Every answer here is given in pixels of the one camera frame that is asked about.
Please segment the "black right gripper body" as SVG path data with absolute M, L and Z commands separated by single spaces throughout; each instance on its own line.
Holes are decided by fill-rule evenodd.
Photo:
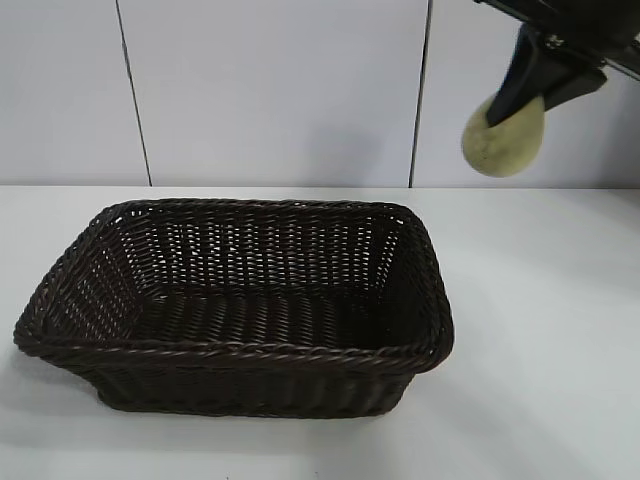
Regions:
M 639 78 L 639 2 L 487 0 L 487 5 Z

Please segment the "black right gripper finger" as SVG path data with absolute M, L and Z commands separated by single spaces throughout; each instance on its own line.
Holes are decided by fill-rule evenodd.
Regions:
M 604 61 L 555 35 L 524 24 L 507 73 L 487 111 L 500 124 L 540 97 L 543 110 L 599 90 L 607 81 Z

